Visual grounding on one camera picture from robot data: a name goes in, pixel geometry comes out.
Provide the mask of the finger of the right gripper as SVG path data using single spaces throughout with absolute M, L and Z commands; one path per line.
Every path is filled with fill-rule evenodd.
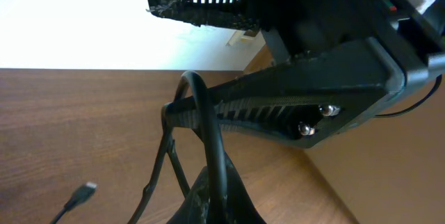
M 248 14 L 248 0 L 147 0 L 152 15 L 194 26 L 256 31 L 259 22 Z

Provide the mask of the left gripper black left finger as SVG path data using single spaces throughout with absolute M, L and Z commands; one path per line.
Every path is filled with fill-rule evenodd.
M 209 213 L 209 176 L 203 167 L 180 208 L 167 224 L 206 224 Z

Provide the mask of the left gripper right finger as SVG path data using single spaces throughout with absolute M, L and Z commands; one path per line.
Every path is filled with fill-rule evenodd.
M 265 220 L 256 210 L 250 196 L 237 172 L 232 160 L 225 153 L 227 169 L 227 213 L 229 223 L 265 224 Z

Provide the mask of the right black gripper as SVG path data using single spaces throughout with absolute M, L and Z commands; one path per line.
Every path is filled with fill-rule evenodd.
M 224 131 L 311 148 L 444 75 L 444 43 L 409 0 L 243 0 L 277 62 L 208 89 Z

